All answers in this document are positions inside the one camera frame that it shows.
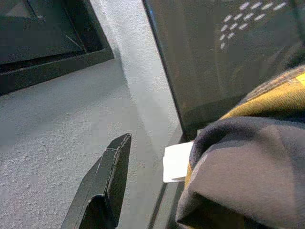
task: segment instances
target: window frame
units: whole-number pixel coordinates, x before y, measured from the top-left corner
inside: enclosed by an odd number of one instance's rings
[[[113,59],[113,53],[89,0],[63,0],[84,51],[0,65],[0,96]],[[95,50],[99,42],[102,48]]]

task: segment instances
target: gray textured wall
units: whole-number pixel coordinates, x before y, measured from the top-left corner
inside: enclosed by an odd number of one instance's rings
[[[92,4],[116,59],[0,97],[0,228],[59,228],[82,177],[125,132],[119,227],[149,221],[177,115],[141,1]]]

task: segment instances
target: glass panel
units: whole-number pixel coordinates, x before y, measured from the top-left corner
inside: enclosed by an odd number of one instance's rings
[[[290,67],[304,51],[299,2],[146,0],[184,131]]]
[[[83,51],[60,0],[0,2],[0,64]]]

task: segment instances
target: dark gray cloth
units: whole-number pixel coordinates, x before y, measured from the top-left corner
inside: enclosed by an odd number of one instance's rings
[[[237,117],[196,138],[192,175],[176,220],[194,228],[244,228],[245,218],[305,228],[305,124]]]

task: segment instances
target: white paper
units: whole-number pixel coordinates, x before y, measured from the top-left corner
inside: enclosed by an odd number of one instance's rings
[[[163,182],[184,181],[192,146],[193,142],[188,142],[165,148],[163,157]]]

